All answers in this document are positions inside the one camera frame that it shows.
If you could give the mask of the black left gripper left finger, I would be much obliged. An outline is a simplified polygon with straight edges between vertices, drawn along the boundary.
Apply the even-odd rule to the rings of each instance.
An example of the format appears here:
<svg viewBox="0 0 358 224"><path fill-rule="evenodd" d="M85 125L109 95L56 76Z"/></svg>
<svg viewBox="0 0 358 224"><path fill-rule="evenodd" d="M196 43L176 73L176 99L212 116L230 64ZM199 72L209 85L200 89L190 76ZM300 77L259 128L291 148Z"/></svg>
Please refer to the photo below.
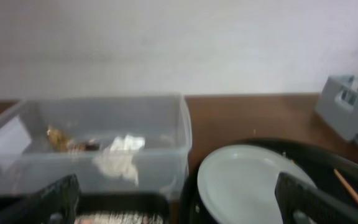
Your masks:
<svg viewBox="0 0 358 224"><path fill-rule="evenodd" d="M0 223L74 223L80 199L75 174L25 195L0 195Z"/></svg>

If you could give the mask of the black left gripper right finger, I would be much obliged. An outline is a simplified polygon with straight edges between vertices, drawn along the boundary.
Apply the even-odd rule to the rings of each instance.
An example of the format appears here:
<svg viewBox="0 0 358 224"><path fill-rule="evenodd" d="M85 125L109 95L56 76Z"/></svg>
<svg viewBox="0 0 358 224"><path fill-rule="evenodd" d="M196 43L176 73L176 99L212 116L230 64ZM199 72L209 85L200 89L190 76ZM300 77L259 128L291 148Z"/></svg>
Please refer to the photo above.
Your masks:
<svg viewBox="0 0 358 224"><path fill-rule="evenodd" d="M278 175L275 198L284 223L295 223L296 212L316 223L358 223L358 210L286 172Z"/></svg>

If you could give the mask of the wooden chopstick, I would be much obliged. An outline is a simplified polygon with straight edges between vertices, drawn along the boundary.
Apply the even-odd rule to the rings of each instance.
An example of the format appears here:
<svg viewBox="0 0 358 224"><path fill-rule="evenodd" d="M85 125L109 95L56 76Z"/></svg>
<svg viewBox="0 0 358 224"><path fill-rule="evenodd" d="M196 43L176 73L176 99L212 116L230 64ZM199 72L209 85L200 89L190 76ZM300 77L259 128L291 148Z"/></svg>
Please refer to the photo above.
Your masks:
<svg viewBox="0 0 358 224"><path fill-rule="evenodd" d="M344 188L349 192L351 197L355 200L356 204L358 204L358 193L352 188L349 182L341 175L341 173L334 169L334 174L340 181L340 183L344 186Z"/></svg>

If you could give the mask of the gold snack wrapper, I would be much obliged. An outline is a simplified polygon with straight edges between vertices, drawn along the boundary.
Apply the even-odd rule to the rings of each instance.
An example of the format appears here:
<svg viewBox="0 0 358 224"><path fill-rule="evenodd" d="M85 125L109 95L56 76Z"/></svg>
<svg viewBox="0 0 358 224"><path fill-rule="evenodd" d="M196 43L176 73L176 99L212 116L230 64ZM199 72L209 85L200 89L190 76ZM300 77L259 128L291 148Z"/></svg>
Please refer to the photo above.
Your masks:
<svg viewBox="0 0 358 224"><path fill-rule="evenodd" d="M76 142L71 136L52 126L47 129L47 139L57 152L86 152L100 149L100 145L95 142Z"/></svg>

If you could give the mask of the grey plate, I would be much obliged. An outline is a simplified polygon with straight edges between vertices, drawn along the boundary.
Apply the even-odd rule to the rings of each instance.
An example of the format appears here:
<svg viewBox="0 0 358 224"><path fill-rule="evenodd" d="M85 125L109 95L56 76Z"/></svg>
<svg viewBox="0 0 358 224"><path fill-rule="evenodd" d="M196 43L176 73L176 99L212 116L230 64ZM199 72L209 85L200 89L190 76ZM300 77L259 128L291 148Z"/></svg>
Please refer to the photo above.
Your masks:
<svg viewBox="0 0 358 224"><path fill-rule="evenodd" d="M201 163L198 192L217 223L281 223L275 198L281 172L314 184L301 167L277 152L251 145L225 146Z"/></svg>

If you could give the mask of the white tissue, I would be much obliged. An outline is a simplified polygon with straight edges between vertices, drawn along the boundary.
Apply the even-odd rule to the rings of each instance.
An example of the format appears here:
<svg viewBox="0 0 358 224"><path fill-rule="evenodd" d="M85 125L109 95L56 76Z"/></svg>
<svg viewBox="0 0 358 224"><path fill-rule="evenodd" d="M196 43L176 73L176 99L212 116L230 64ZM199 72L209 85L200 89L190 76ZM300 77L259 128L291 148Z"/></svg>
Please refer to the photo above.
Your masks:
<svg viewBox="0 0 358 224"><path fill-rule="evenodd" d="M93 159L93 164L106 177L122 177L124 180L139 185L139 171L132 163L145 146L145 138L132 136L118 136Z"/></svg>

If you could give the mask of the grey dishwasher rack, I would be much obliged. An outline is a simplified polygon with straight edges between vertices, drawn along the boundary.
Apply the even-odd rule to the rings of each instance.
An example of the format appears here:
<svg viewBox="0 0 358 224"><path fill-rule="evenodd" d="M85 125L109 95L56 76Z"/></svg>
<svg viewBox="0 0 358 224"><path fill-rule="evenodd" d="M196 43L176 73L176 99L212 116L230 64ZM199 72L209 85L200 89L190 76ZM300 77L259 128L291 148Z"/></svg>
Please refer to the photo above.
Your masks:
<svg viewBox="0 0 358 224"><path fill-rule="evenodd" d="M340 137L358 145L358 77L328 77L315 111Z"/></svg>

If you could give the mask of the round black tray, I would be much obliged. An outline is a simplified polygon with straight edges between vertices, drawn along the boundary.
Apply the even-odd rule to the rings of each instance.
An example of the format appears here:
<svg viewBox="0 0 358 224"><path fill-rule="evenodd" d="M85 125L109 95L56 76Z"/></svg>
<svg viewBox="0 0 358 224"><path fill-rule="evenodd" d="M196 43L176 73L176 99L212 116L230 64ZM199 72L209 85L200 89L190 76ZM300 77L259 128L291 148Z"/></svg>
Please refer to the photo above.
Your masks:
<svg viewBox="0 0 358 224"><path fill-rule="evenodd" d="M326 193L358 209L351 195L334 175L337 169L358 193L358 163L330 152L323 147L289 139L253 138L232 142L234 145L251 145L265 148L286 158L293 159L308 174L313 182ZM200 165L190 172L183 187L178 212L179 224L215 223L201 202L197 187L197 175Z"/></svg>

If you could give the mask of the food scraps in bowl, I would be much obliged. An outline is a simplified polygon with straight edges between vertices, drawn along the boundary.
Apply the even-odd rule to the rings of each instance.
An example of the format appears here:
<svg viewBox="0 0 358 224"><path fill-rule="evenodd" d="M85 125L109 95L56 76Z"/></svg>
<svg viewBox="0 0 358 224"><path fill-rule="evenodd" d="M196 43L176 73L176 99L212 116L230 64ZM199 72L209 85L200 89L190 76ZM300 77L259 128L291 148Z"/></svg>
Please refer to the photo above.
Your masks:
<svg viewBox="0 0 358 224"><path fill-rule="evenodd" d="M165 220L156 214L139 212L96 212L78 215L74 224L164 224Z"/></svg>

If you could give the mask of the black rectangular tray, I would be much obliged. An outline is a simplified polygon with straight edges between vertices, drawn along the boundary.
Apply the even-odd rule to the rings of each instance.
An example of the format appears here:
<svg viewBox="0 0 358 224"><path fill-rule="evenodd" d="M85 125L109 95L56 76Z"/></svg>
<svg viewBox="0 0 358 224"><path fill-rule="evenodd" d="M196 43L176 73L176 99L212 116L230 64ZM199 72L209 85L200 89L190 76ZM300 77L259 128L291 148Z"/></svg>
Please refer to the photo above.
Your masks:
<svg viewBox="0 0 358 224"><path fill-rule="evenodd" d="M0 211L25 199L26 195L0 195ZM76 213L93 212L142 213L148 217L160 217L161 223L170 222L170 207L165 197L158 194L83 194Z"/></svg>

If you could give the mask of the clear plastic bin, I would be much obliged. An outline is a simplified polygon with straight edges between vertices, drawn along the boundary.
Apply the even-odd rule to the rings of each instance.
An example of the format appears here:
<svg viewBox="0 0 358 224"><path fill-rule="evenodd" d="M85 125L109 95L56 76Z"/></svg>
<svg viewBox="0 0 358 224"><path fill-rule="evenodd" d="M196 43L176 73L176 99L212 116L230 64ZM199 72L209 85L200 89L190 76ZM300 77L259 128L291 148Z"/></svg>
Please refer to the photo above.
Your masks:
<svg viewBox="0 0 358 224"><path fill-rule="evenodd" d="M47 139L49 126L100 149L57 152ZM114 138L127 134L145 138L132 160L138 186L106 177L93 164ZM0 113L0 195L28 194L75 174L84 193L154 192L176 200L188 175L191 147L190 113L180 95L20 101Z"/></svg>

